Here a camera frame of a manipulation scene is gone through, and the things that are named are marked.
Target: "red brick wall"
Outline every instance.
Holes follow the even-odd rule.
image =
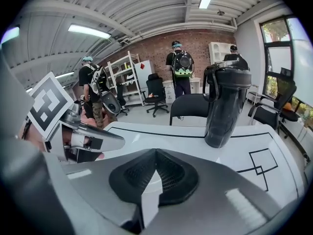
[[[208,47],[210,42],[236,44],[234,34],[231,32],[206,29],[180,30],[157,35],[132,44],[103,60],[101,64],[106,66],[108,61],[114,62],[126,56],[129,50],[131,54],[138,54],[141,61],[152,61],[155,71],[163,80],[167,80],[171,78],[171,74],[166,69],[165,60],[168,53],[172,51],[171,43],[174,40],[180,41],[182,49],[189,52],[193,57],[195,77],[199,78],[203,77],[203,71],[210,65]]]

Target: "white table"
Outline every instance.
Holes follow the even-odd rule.
[[[105,130],[125,139],[122,149],[105,159],[147,148],[163,148],[221,163],[240,173],[284,207],[304,194],[304,185],[290,151],[268,125],[238,126],[219,149],[204,141],[204,127],[113,122]]]

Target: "cap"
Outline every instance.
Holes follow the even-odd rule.
[[[176,45],[176,44],[180,44],[180,41],[177,41],[177,40],[176,40],[176,41],[173,41],[173,42],[172,42],[172,46],[174,46],[174,45]]]
[[[230,47],[230,50],[232,50],[232,51],[237,51],[238,49],[237,49],[237,46],[232,45],[232,46]]]

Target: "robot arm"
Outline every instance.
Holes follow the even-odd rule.
[[[73,104],[60,118],[47,139],[43,138],[45,150],[55,154],[59,160],[77,161],[80,150],[89,152],[105,152],[118,150],[125,144],[124,138],[94,126],[82,123],[79,112],[81,106]],[[63,143],[62,129],[72,131],[71,143]]]

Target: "white shelf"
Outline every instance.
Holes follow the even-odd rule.
[[[134,83],[134,82],[135,82],[135,80],[134,80],[134,79],[132,79],[132,80],[126,81],[126,82],[122,83],[122,85],[126,85],[127,83],[130,83],[130,82],[133,82],[133,83]]]
[[[136,55],[132,55],[131,54],[131,57],[132,57],[132,60],[137,59]],[[120,66],[120,65],[123,65],[124,63],[127,63],[129,61],[130,61],[129,56],[125,56],[125,57],[122,57],[122,58],[118,59],[114,63],[111,63],[111,66]]]
[[[123,96],[129,96],[133,94],[139,94],[139,91],[126,92],[126,93],[123,93]]]
[[[139,57],[138,55],[132,55],[129,51],[127,51],[128,55],[124,56],[122,58],[120,58],[119,60],[111,63],[108,62],[108,67],[109,67],[109,71],[110,71],[110,76],[108,77],[108,79],[111,79],[113,81],[114,86],[112,86],[110,89],[115,88],[115,90],[117,89],[116,87],[116,83],[117,83],[117,78],[120,78],[120,82],[122,83],[122,85],[125,86],[125,92],[123,93],[124,97],[127,97],[128,99],[130,99],[130,102],[127,102],[127,105],[130,104],[141,104],[142,106],[144,105],[143,103],[143,98],[140,94],[140,87],[138,85],[138,79],[136,76],[136,72],[134,69],[134,65],[135,62],[134,60],[137,60],[136,63],[139,63]],[[125,69],[124,64],[127,63],[128,65],[130,64],[130,68]],[[131,78],[130,81],[126,81],[126,76],[123,76],[125,74],[133,74],[133,78]],[[132,85],[135,88],[132,87],[127,87],[129,85],[129,82],[132,82]]]
[[[141,104],[140,99],[130,99],[125,105]]]
[[[128,73],[128,72],[130,72],[130,71],[132,71],[132,68],[124,69],[124,70],[122,70],[122,71],[119,71],[119,72],[115,73],[114,76],[115,76],[115,77],[116,77],[116,76],[120,76],[120,75],[122,75],[122,74],[124,74],[124,73]]]

